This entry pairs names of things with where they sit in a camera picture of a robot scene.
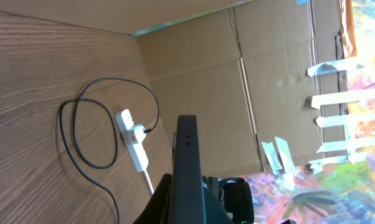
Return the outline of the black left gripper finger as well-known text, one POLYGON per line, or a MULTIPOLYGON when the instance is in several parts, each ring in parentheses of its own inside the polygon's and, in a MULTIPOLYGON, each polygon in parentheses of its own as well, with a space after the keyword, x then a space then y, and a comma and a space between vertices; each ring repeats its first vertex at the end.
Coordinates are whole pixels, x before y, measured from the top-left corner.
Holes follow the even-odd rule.
POLYGON ((164 174, 147 206, 133 224, 168 224, 171 174, 164 174))

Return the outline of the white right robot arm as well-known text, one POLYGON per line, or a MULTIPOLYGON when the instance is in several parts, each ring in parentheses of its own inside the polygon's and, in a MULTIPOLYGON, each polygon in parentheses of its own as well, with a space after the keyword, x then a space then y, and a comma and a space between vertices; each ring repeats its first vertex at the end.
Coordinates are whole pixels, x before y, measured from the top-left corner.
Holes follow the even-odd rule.
POLYGON ((251 189, 245 179, 203 177, 202 183, 207 223, 254 223, 251 189))

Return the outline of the Samsung Galaxy smartphone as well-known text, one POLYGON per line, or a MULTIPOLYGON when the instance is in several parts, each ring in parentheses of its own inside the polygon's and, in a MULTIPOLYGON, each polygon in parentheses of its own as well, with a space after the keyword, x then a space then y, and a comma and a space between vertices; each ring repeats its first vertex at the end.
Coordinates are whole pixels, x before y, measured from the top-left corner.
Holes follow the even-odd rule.
POLYGON ((206 222, 197 118, 194 115, 178 116, 168 222, 206 222))

